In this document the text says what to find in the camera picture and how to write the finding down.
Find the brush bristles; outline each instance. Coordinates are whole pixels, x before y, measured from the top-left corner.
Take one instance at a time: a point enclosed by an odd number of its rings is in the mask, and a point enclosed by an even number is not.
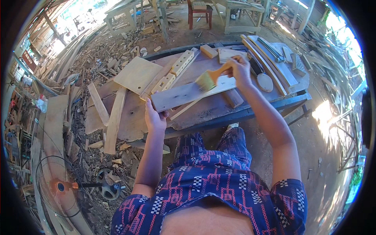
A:
[[[210,91],[216,86],[208,72],[205,72],[201,76],[199,76],[196,79],[195,83],[199,86],[200,92]]]

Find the oval wooden piece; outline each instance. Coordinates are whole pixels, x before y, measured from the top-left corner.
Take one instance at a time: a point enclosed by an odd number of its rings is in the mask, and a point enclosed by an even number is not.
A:
[[[263,91],[271,92],[273,90],[273,81],[265,73],[260,73],[257,75],[257,83]]]

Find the wooden chair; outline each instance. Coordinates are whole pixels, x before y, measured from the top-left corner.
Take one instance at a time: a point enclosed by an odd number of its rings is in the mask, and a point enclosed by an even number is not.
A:
[[[205,13],[206,22],[209,23],[209,29],[211,29],[211,18],[213,13],[213,8],[209,5],[206,5],[206,10],[195,10],[193,9],[192,3],[188,1],[188,24],[189,29],[193,28],[193,18],[200,18],[201,16],[193,16],[194,13]]]

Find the dirt floor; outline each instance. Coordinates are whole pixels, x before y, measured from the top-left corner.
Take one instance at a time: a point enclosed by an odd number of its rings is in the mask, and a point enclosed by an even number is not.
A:
[[[221,12],[225,12],[223,7],[219,7]],[[199,22],[196,22],[196,19],[193,24],[193,30],[189,30],[189,25],[187,24],[188,8],[186,4],[171,6],[167,12],[171,9],[174,11],[171,16],[181,20],[181,22],[170,24],[168,34],[170,36],[171,44],[164,44],[161,34],[140,39],[138,45],[140,48],[146,47],[148,54],[154,53],[153,49],[157,46],[161,46],[161,50],[165,50],[203,42],[241,40],[240,33],[231,33],[229,35],[223,33],[223,26],[221,25],[216,11],[213,11],[212,30],[209,31],[209,24],[206,23],[205,18],[200,19]],[[152,19],[155,15],[150,8],[148,10],[151,12],[145,14],[145,22]],[[246,17],[242,17],[241,21],[232,21],[231,24],[236,25],[240,22],[246,23],[247,20],[249,21]],[[302,51],[300,47],[288,39],[288,37],[291,37],[291,34],[283,30],[277,23],[266,23],[265,26],[261,27],[261,31],[258,35],[262,36],[269,42],[283,42],[295,53],[301,53]],[[324,101],[312,84],[317,87],[325,100],[330,100],[330,97],[328,97],[323,83],[319,79],[319,74],[317,74],[316,71],[310,72],[310,82],[308,92],[312,96],[312,99],[306,103],[306,106],[307,109],[315,111],[316,108],[321,107],[320,105],[322,105]],[[83,146],[85,145],[86,138],[88,138],[90,140],[89,143],[92,144],[103,137],[101,136],[101,130],[90,135],[84,133],[84,122],[83,120],[80,120],[81,114],[77,113],[78,108],[80,108],[80,104],[76,106],[76,112],[74,114],[75,121],[72,126],[75,136],[79,136],[75,139],[76,143],[79,146],[80,143],[82,144],[80,146],[81,150],[78,154],[79,160],[74,163],[74,167],[78,171],[78,178],[83,179],[84,181],[93,182],[95,181],[95,175],[99,169],[109,168],[110,170],[114,170],[114,174],[121,177],[121,185],[126,185],[126,188],[122,190],[121,197],[114,201],[105,200],[100,195],[99,190],[85,193],[85,201],[87,203],[85,203],[83,212],[87,215],[90,225],[94,227],[96,234],[109,234],[109,228],[106,228],[106,223],[111,222],[112,215],[116,208],[122,202],[123,198],[130,194],[134,183],[134,180],[130,177],[130,172],[132,164],[137,162],[134,157],[140,160],[143,150],[136,148],[125,149],[121,152],[117,152],[117,155],[113,157],[104,154],[103,159],[101,159],[99,149],[89,149],[88,151],[84,151]],[[291,122],[295,118],[301,116],[302,113],[302,109],[295,111],[286,118],[286,122]],[[271,175],[273,169],[270,144],[265,138],[256,119],[241,122],[240,127],[244,129],[247,148],[252,155],[251,170],[259,174],[265,180],[266,184],[271,187]],[[207,149],[215,149],[225,129],[226,127],[221,127],[201,132],[205,147]],[[349,171],[340,174],[337,173],[340,165],[340,155],[337,146],[332,146],[327,143],[328,136],[325,130],[321,129],[319,118],[314,118],[313,116],[303,118],[292,124],[290,129],[297,142],[302,179],[308,195],[308,218],[305,234],[328,233],[343,208],[350,179],[347,176],[351,175],[351,173]],[[165,144],[171,149],[171,154],[164,155],[163,175],[167,173],[167,166],[171,164],[173,160],[176,141],[177,138],[165,140]],[[121,166],[113,167],[111,160],[117,158],[122,158],[123,164]],[[85,179],[86,176],[84,175],[89,175],[90,179]],[[108,209],[104,207],[103,202],[108,203]]]

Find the wooden brush handle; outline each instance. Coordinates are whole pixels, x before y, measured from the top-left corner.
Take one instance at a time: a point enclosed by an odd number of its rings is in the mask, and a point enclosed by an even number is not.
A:
[[[221,76],[221,73],[228,70],[229,68],[231,68],[231,65],[224,64],[219,69],[217,69],[215,71],[209,71],[210,77],[212,78],[212,80],[214,81],[215,84],[217,84],[218,77]]]

